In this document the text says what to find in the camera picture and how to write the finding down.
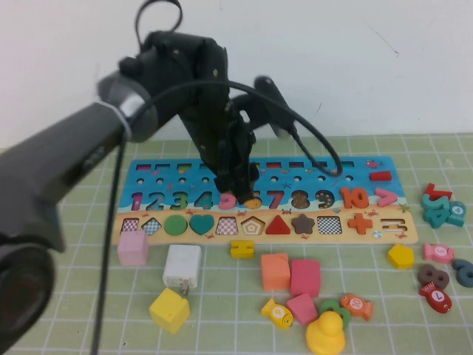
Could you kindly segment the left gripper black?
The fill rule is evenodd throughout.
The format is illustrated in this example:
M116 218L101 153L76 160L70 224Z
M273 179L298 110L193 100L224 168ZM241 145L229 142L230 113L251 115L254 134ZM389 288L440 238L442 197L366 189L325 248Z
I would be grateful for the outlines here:
M249 162L249 155L256 137L228 93L198 92L179 117L201 159L216 175L217 190L236 195L238 202L254 199L253 186L259 179L259 169L256 163Z

